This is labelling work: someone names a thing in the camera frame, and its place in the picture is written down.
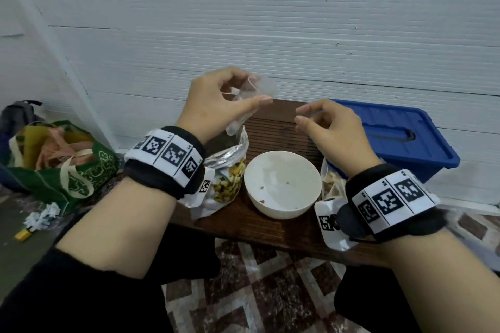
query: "wristband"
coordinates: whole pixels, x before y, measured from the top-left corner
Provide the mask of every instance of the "wristband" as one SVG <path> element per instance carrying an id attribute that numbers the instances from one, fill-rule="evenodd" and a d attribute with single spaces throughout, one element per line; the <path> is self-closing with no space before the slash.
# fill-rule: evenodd
<path id="1" fill-rule="evenodd" d="M 446 225 L 436 208 L 439 198 L 409 170 L 381 164 L 346 184 L 349 204 L 337 214 L 340 229 L 352 241 L 373 235 L 377 242 L 404 235 L 429 235 Z"/>
<path id="2" fill-rule="evenodd" d="M 142 185 L 181 199 L 201 185 L 204 158 L 205 149 L 194 135 L 169 126 L 150 131 L 128 151 L 124 171 Z"/>

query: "left hand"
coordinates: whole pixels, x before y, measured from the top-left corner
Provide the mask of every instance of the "left hand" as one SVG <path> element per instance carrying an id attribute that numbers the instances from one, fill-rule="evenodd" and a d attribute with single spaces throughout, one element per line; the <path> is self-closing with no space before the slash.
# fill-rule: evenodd
<path id="1" fill-rule="evenodd" d="M 202 144 L 217 136 L 240 116 L 272 103 L 262 95 L 231 102 L 222 92 L 240 88 L 250 73 L 230 66 L 205 73 L 191 82 L 184 109 L 176 125 L 194 134 Z"/>

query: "black wristband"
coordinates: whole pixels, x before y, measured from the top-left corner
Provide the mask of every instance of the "black wristband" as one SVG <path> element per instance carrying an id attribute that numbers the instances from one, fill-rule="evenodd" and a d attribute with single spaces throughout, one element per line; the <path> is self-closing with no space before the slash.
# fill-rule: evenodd
<path id="1" fill-rule="evenodd" d="M 409 219 L 397 223 L 378 233 L 373 233 L 361 212 L 353 202 L 353 197 L 373 183 L 387 177 L 399 168 L 390 164 L 380 164 L 360 172 L 346 184 L 348 204 L 337 213 L 337 223 L 341 231 L 349 235 L 352 241 L 363 241 L 367 235 L 373 235 L 376 242 L 385 242 L 404 235 L 430 235 L 446 226 L 443 213 L 436 207 L 424 210 Z"/>
<path id="2" fill-rule="evenodd" d="M 168 136 L 173 137 L 171 141 L 168 141 L 168 137 L 165 136 L 163 136 L 165 139 L 158 138 L 157 136 L 165 135 L 165 133 L 161 133 L 160 130 L 156 130 L 156 136 L 155 131 L 150 132 L 144 140 L 137 144 L 127 154 L 129 159 L 127 159 L 126 156 L 127 162 L 123 170 L 128 177 L 136 182 L 146 187 L 164 191 L 179 200 L 183 198 L 185 194 L 195 193 L 201 185 L 205 173 L 205 167 L 203 166 L 205 148 L 193 134 L 182 128 L 168 126 L 161 128 L 161 130 L 172 133 L 172 135 Z M 147 146 L 152 139 L 155 140 L 154 145 Z M 186 148 L 192 147 L 192 150 L 180 148 L 173 142 L 177 142 L 178 145 L 180 145 L 179 142 L 184 143 L 184 145 L 187 145 Z M 166 157 L 167 151 L 171 151 L 168 157 Z M 184 178 L 184 182 L 186 182 L 185 186 L 179 184 L 173 176 L 166 174 L 156 167 L 155 163 L 160 157 L 161 161 L 164 161 L 167 166 L 173 166 L 176 172 L 184 172 L 182 177 Z M 143 160 L 149 161 L 151 164 L 145 163 L 137 158 L 143 158 Z"/>

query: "hand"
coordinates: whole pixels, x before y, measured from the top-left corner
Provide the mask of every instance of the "hand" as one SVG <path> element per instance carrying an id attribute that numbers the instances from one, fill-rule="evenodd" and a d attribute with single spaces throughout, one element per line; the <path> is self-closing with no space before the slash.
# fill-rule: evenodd
<path id="1" fill-rule="evenodd" d="M 221 92 L 230 92 L 231 87 L 240 88 L 249 75 L 247 71 L 230 66 L 194 79 L 176 125 L 205 144 L 240 116 L 271 104 L 272 97 L 266 95 L 237 102 L 224 99 Z"/>
<path id="2" fill-rule="evenodd" d="M 318 149 L 349 178 L 380 164 L 363 124 L 351 108 L 324 99 L 296 109 L 296 131 L 308 134 Z"/>

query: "blue lid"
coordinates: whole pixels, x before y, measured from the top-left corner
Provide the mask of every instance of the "blue lid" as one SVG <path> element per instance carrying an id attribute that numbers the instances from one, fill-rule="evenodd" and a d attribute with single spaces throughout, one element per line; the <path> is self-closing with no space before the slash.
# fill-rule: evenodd
<path id="1" fill-rule="evenodd" d="M 361 118 L 373 151 L 381 158 L 451 169 L 460 157 L 419 108 L 335 100 Z"/>

